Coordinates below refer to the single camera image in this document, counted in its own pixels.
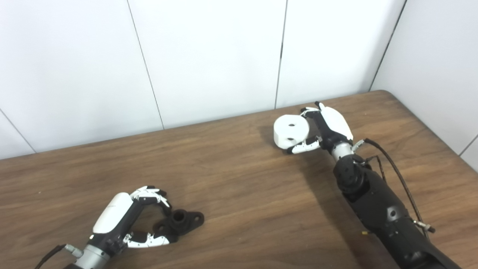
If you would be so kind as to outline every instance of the black robotic forearm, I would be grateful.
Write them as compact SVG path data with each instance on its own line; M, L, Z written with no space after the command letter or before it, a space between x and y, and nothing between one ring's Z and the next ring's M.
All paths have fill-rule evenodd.
M339 159L334 175L365 228L374 233L402 269L460 269L413 223L402 201L358 155Z

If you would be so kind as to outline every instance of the white wall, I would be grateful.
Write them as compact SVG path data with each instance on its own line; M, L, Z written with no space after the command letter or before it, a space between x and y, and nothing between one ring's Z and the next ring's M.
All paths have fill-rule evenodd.
M32 148L0 111L0 159L32 153Z
M404 0L290 0L277 107L370 89Z
M393 93L457 154L478 135L476 10L473 0L408 1L372 86ZM475 142L463 158L477 169L477 156Z
M163 128L126 1L0 1L0 12L0 109L34 150Z
M130 0L165 128L274 109L285 0Z
M0 2L0 157L367 90L403 0L286 3Z

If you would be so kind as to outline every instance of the white robotic hand cover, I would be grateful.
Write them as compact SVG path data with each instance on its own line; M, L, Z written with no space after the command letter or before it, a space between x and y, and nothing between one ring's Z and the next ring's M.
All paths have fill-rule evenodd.
M116 194L93 226L93 233L109 233L118 225L132 204L133 201L126 192Z
M343 134L348 140L353 140L354 136L352 135L352 131L347 124L344 116L340 114L337 110L324 106L323 103L319 104L320 113L324 117L327 125L329 126L330 130L337 132L339 134Z

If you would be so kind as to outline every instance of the silver cylindrical joint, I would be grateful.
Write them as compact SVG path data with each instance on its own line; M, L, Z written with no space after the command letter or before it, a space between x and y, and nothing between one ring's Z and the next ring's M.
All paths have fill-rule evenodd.
M77 247L74 247L70 244L66 244L65 250L68 251L69 253L71 253L76 258L79 258L79 257L83 256L83 251L81 249L79 249Z
M109 260L109 255L103 250L87 245L83 256L76 260L75 265L83 269L102 269Z
M336 162L339 159L351 154L354 154L354 152L352 150L352 146L347 142L340 143L332 149L332 156Z

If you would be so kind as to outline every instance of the black cable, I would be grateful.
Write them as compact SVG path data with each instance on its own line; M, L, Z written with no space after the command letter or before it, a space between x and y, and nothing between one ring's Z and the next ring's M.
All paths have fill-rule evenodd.
M62 250L65 246L66 246L66 244L65 245L57 245L52 250L50 250L50 252L48 252L45 255L45 257L43 257L42 260L37 264L35 269L39 269L43 265L43 263L48 261L49 258L51 258L53 255L55 255L58 251Z
M405 182L405 179L403 179L402 174L398 170L397 166L395 165L395 163L393 162L391 157L388 155L388 153L377 142L375 142L373 140L370 140L368 138L365 138L364 142L367 143L367 144L370 144L370 145L376 147L378 150L380 150L384 154L384 156L387 158L387 160L390 162L391 166L393 167L393 170L395 170L395 173L397 173L397 176L400 179L400 182L402 183L402 186L405 189L405 192L407 193L408 199L410 200L410 203L412 204L413 210L415 211L415 214L417 215L418 220L420 222L423 222L422 216L420 215L420 212L418 211L418 207L415 203L415 200L412 197L412 193L408 189L407 183ZM425 228L422 228L422 231L423 231L423 235L425 236L425 238L430 240L430 237L428 236L427 230Z
M382 174L382 179L383 179L383 181L387 182L387 180L385 179L385 172L383 171L382 162L380 161L380 158L379 158L378 155L375 155L375 156L372 156L372 157L369 157L369 158L365 159L365 162L369 163L373 158L377 158L377 162L379 163L380 173Z

